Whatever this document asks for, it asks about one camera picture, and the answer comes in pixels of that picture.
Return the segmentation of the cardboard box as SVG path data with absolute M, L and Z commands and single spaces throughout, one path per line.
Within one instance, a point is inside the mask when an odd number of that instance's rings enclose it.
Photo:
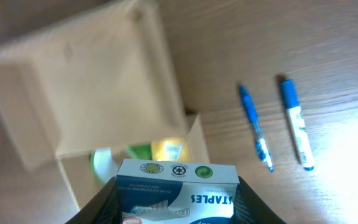
M 109 2 L 0 45 L 0 120 L 26 169 L 58 162 L 77 208 L 101 189 L 96 149 L 183 137 L 209 162 L 155 1 Z

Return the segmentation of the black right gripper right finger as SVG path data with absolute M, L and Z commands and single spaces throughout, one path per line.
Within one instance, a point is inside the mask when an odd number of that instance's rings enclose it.
M 234 199 L 235 224 L 286 224 L 239 176 Z

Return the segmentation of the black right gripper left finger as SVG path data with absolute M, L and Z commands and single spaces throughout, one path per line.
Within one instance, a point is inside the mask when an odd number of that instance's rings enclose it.
M 120 224 L 116 178 L 107 184 L 66 224 Z

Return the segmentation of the white blue eraser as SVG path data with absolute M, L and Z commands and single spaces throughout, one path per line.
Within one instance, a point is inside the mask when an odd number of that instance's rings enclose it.
M 217 164 L 126 159 L 116 176 L 123 223 L 230 223 L 238 185 Z

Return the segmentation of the green tape roll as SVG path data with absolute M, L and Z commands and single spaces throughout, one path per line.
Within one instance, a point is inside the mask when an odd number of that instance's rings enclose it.
M 109 147 L 97 149 L 90 154 L 89 162 L 94 176 L 106 184 L 117 174 L 124 159 L 151 160 L 151 143 L 127 146 L 119 152 L 112 152 Z

